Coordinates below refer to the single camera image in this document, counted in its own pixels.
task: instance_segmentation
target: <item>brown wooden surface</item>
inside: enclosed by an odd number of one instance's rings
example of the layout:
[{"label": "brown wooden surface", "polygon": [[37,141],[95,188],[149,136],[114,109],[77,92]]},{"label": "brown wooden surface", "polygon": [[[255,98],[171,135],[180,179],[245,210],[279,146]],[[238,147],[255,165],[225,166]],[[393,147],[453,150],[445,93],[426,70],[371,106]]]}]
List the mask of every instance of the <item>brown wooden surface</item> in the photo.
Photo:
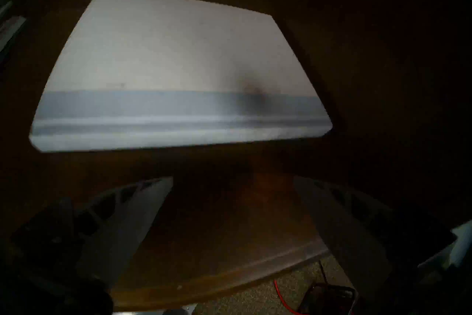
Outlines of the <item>brown wooden surface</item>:
[{"label": "brown wooden surface", "polygon": [[116,310],[203,301],[328,253],[289,174],[208,171],[174,179],[112,289]]}]

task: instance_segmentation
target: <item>black cable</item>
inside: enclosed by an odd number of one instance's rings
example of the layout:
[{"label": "black cable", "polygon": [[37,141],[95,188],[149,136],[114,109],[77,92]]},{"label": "black cable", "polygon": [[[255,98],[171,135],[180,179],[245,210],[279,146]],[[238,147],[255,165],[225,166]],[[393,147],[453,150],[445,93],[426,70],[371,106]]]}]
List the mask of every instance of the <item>black cable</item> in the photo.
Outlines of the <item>black cable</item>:
[{"label": "black cable", "polygon": [[328,284],[328,280],[326,279],[326,274],[324,273],[324,269],[323,269],[323,266],[321,265],[320,260],[318,261],[318,264],[320,265],[321,274],[323,275],[323,279],[324,279],[325,283]]}]

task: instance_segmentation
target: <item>black object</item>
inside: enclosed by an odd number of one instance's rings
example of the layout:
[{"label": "black object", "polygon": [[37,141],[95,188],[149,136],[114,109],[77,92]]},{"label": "black object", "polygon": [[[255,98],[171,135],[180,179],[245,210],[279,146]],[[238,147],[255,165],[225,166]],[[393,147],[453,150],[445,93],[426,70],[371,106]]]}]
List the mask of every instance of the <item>black object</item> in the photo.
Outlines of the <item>black object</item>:
[{"label": "black object", "polygon": [[313,282],[297,312],[310,315],[347,315],[354,304],[355,290],[328,284],[321,262],[318,264],[325,282]]},{"label": "black object", "polygon": [[105,284],[77,276],[83,242],[76,231],[72,203],[65,198],[1,243],[0,313],[112,314]]}]

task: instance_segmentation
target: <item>white panel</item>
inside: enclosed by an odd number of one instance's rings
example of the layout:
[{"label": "white panel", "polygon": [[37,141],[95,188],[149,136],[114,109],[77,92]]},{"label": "white panel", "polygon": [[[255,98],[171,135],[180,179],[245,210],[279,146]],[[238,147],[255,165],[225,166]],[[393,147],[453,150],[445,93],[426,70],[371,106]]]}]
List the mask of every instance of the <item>white panel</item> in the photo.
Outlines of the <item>white panel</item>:
[{"label": "white panel", "polygon": [[45,91],[317,96],[271,16],[197,0],[93,0]]}]

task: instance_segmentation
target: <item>gray stripe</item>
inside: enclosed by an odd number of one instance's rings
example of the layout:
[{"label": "gray stripe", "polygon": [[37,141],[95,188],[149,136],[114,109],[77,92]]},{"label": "gray stripe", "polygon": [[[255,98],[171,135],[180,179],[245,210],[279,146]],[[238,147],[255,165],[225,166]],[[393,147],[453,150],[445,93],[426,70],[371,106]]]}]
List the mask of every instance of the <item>gray stripe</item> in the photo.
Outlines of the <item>gray stripe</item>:
[{"label": "gray stripe", "polygon": [[191,115],[326,115],[317,97],[194,91],[45,92],[35,119]]},{"label": "gray stripe", "polygon": [[33,135],[330,125],[317,97],[193,91],[46,92]]}]

